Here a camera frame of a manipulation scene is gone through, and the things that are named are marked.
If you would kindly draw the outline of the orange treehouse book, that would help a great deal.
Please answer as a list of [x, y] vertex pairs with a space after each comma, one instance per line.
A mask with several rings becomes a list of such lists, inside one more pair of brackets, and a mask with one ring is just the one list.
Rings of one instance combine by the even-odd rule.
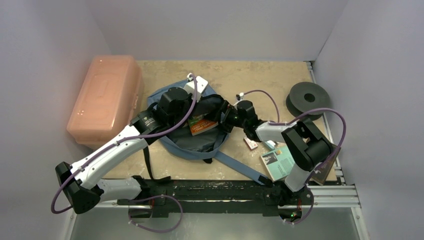
[[187, 121], [191, 135], [196, 136], [218, 126], [218, 123], [208, 119], [189, 119]]

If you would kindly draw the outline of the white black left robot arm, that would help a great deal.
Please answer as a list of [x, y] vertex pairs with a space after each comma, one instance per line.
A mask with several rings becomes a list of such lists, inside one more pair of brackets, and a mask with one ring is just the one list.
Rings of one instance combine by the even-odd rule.
[[132, 200], [138, 205], [146, 203], [149, 191], [143, 186], [141, 176], [126, 179], [104, 179], [104, 176], [134, 153], [176, 132], [195, 113], [210, 113], [207, 101], [215, 93], [210, 86], [188, 85], [171, 85], [154, 92], [147, 99], [147, 109], [139, 112], [105, 145], [79, 161], [61, 162], [55, 167], [59, 190], [52, 200], [51, 212], [73, 210], [83, 214], [101, 202], [119, 199]]

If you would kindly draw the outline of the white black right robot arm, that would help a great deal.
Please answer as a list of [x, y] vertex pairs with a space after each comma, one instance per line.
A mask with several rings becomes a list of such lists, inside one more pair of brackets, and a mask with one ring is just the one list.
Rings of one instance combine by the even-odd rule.
[[224, 101], [215, 111], [224, 131], [230, 133], [234, 127], [241, 128], [245, 136], [255, 142], [273, 141], [284, 143], [293, 157], [294, 166], [287, 177], [280, 196], [288, 204], [300, 198], [316, 167], [334, 153], [335, 147], [308, 117], [327, 108], [315, 108], [302, 113], [288, 123], [265, 121], [256, 114], [253, 103], [242, 100], [236, 105]]

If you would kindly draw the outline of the blue grey backpack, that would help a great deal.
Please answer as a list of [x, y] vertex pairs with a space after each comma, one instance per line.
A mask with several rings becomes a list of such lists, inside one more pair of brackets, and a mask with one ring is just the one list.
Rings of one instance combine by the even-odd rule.
[[[223, 101], [210, 86], [207, 86], [203, 92], [202, 97], [205, 96], [214, 96], [214, 103], [217, 105]], [[229, 134], [224, 132], [219, 126], [193, 136], [190, 132], [188, 120], [201, 119], [201, 116], [193, 118], [188, 116], [186, 122], [182, 123], [180, 128], [162, 136], [159, 141], [168, 152], [179, 158], [191, 161], [203, 160], [208, 164], [213, 159], [216, 159], [260, 185], [273, 185], [273, 182], [262, 173], [219, 151], [219, 148], [229, 138]]]

